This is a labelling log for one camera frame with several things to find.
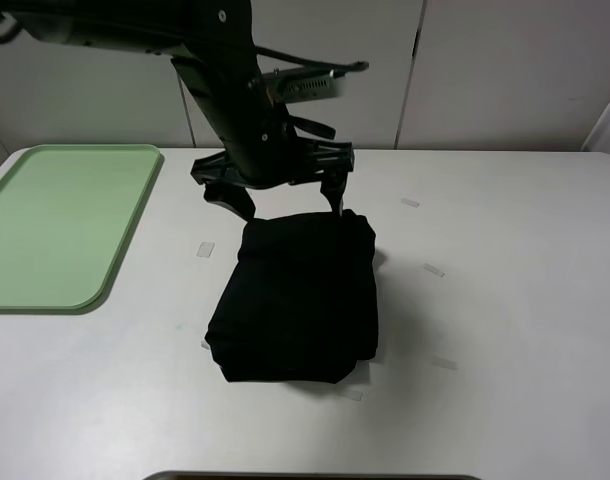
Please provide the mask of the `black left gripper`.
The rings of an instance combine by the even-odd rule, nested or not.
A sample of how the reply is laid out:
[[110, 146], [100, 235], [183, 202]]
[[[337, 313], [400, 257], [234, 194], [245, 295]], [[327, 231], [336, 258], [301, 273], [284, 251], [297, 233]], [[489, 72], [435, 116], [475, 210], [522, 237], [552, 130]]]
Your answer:
[[191, 169], [205, 185], [207, 203], [253, 220], [256, 206], [245, 188], [322, 178], [320, 193], [334, 214], [343, 215], [348, 173], [354, 170], [351, 143], [336, 142], [327, 125], [290, 115], [257, 69], [225, 72], [182, 58], [172, 65], [223, 144], [221, 152], [196, 160]]

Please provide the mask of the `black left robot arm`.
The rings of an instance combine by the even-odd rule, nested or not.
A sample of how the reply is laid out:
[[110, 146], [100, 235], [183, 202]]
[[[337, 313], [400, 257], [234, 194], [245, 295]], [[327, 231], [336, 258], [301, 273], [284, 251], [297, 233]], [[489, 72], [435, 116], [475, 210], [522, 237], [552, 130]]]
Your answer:
[[332, 82], [365, 71], [366, 63], [311, 60], [256, 45], [247, 1], [0, 1], [0, 45], [21, 33], [46, 43], [168, 57], [223, 145], [191, 169], [208, 203], [251, 220], [251, 190], [316, 183], [331, 210], [342, 212], [352, 145], [287, 106], [318, 98], [309, 81]]

